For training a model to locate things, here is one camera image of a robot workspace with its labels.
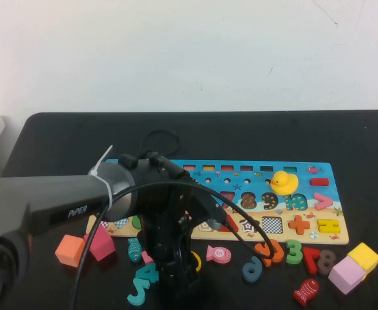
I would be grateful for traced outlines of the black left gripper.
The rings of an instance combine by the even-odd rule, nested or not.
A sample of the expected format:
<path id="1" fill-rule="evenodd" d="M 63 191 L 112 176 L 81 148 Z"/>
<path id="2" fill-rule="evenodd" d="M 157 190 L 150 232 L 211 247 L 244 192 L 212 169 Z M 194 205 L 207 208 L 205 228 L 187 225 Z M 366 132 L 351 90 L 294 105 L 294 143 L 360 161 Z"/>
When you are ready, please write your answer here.
<path id="1" fill-rule="evenodd" d="M 202 293 L 200 261 L 191 254 L 190 219 L 186 215 L 189 193 L 172 190 L 159 211 L 141 216 L 148 254 L 159 269 L 158 294 L 165 309 L 193 305 Z"/>

